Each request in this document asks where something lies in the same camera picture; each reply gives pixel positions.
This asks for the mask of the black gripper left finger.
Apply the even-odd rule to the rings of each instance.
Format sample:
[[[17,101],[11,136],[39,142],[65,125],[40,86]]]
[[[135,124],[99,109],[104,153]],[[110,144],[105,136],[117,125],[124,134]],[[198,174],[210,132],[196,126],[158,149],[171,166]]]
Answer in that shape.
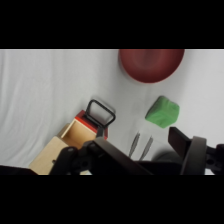
[[[103,137],[87,141],[84,146],[90,157],[92,175],[151,175]]]

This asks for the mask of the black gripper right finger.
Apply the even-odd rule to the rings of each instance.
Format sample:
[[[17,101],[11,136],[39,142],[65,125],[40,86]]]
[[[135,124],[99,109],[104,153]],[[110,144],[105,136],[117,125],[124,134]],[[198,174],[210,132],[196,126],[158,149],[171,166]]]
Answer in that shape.
[[[178,128],[170,127],[168,143],[182,159],[181,175],[203,175],[206,168],[207,140],[188,138]]]

